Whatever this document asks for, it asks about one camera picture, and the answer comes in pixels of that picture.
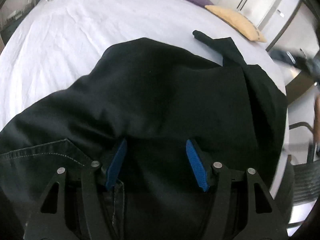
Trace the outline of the yellow pillow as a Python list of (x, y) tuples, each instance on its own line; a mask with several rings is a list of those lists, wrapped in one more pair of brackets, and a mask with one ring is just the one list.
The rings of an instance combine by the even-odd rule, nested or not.
[(261, 43), (267, 42), (262, 32), (249, 19), (239, 12), (217, 5), (206, 5), (205, 9), (237, 30), (249, 41)]

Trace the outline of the white bed sheet mattress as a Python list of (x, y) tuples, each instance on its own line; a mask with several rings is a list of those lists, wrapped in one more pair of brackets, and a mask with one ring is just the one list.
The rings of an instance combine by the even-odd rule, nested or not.
[[(182, 114), (204, 107), (196, 121), (203, 146), (233, 167), (253, 164), (275, 196), (284, 174), (284, 157), (271, 150), (271, 139), (249, 154), (248, 125), (236, 125), (247, 114), (246, 99), (233, 91), (238, 78), (222, 68), (222, 56), (193, 36), (231, 38), (249, 68), (267, 75), (285, 98), (279, 68), (258, 42), (249, 41), (206, 9), (183, 0), (42, 0), (14, 32), (1, 55), (1, 129), (18, 122), (12, 135), (1, 134), (1, 189), (15, 205), (33, 204), (44, 173), (53, 160), (82, 165), (99, 158), (114, 141), (129, 141), (127, 163), (146, 163), (152, 171), (182, 156), (193, 120)], [(60, 96), (77, 85), (104, 52), (118, 55), (120, 70), (110, 73), (113, 59), (102, 63), (104, 94), (58, 100), (71, 104), (79, 129), (68, 135), (51, 128), (41, 132), (26, 116), (35, 102)]]

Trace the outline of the black metal chair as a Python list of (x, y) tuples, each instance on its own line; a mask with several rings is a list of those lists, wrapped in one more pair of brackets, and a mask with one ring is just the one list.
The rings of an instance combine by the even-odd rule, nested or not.
[(312, 137), (306, 142), (288, 144), (288, 159), (293, 168), (293, 208), (287, 227), (290, 236), (306, 221), (319, 199), (319, 139), (307, 122), (297, 122), (289, 130), (307, 130)]

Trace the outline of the black denim pants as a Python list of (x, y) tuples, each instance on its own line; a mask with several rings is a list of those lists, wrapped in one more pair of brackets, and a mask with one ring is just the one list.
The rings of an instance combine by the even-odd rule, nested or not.
[(233, 40), (222, 64), (108, 48), (1, 131), (1, 239), (287, 239), (269, 193), (287, 100)]

